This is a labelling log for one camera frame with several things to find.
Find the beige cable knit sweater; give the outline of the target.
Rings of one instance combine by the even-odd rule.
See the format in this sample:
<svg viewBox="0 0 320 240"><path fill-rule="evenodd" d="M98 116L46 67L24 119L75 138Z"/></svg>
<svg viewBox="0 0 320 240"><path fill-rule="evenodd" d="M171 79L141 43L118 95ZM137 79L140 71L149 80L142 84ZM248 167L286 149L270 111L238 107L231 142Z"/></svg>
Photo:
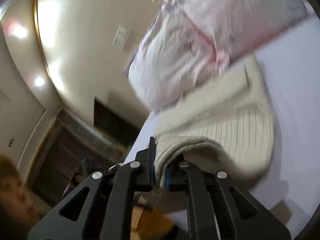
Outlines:
<svg viewBox="0 0 320 240"><path fill-rule="evenodd" d="M274 121L255 55L161 111L154 136L159 192L179 155L206 172L221 169L239 181L259 179L269 168Z"/></svg>

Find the dark bedside cabinet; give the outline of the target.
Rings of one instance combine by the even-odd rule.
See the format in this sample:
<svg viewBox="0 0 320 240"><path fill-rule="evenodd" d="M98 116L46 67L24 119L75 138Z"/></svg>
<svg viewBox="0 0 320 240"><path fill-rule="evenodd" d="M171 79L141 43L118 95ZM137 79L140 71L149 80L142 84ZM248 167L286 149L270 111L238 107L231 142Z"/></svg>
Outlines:
<svg viewBox="0 0 320 240"><path fill-rule="evenodd" d="M94 126L123 145L131 145L139 129L94 98Z"/></svg>

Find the pink floral left pillow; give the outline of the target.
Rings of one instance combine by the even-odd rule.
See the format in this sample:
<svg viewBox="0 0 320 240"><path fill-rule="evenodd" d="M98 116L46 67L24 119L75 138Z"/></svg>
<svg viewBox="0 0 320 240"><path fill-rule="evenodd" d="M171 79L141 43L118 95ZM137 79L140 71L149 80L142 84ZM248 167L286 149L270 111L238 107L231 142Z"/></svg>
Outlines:
<svg viewBox="0 0 320 240"><path fill-rule="evenodd" d="M179 10L161 9L124 70L136 97L151 112L176 102L217 74L214 47Z"/></svg>

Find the pink floral pillow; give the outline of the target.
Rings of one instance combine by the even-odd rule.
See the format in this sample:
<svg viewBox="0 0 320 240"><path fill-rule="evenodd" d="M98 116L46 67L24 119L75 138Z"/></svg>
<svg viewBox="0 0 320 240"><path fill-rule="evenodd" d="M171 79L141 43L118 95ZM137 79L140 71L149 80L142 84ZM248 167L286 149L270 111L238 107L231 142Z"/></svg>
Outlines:
<svg viewBox="0 0 320 240"><path fill-rule="evenodd" d="M234 60L309 17L307 0L154 0L183 11Z"/></svg>
<svg viewBox="0 0 320 240"><path fill-rule="evenodd" d="M176 102L217 74L214 47L179 10L161 9L124 70L136 97L151 112Z"/></svg>

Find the lavender bed sheet mattress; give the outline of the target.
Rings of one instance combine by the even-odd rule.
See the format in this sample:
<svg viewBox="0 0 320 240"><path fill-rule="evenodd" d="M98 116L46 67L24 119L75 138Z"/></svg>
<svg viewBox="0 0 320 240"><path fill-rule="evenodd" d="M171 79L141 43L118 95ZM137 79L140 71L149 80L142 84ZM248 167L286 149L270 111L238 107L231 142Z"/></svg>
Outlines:
<svg viewBox="0 0 320 240"><path fill-rule="evenodd" d="M300 239L319 206L319 18L255 52L275 117L268 173L251 194Z"/></svg>

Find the pink floral right pillow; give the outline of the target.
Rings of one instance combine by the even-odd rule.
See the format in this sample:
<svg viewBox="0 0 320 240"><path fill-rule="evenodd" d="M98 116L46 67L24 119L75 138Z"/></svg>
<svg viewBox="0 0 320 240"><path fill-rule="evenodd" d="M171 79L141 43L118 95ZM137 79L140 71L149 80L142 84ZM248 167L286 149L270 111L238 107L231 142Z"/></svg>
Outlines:
<svg viewBox="0 0 320 240"><path fill-rule="evenodd" d="M154 0L183 11L234 60L309 17L307 0Z"/></svg>

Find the white wall switch plate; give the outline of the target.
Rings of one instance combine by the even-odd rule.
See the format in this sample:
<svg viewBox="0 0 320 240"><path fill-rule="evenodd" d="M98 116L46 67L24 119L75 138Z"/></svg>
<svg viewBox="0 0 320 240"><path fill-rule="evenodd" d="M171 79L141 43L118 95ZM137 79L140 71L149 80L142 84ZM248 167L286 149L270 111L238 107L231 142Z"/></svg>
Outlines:
<svg viewBox="0 0 320 240"><path fill-rule="evenodd" d="M123 50L130 34L131 30L126 29L123 25L120 24L116 31L112 46L117 46L119 49Z"/></svg>

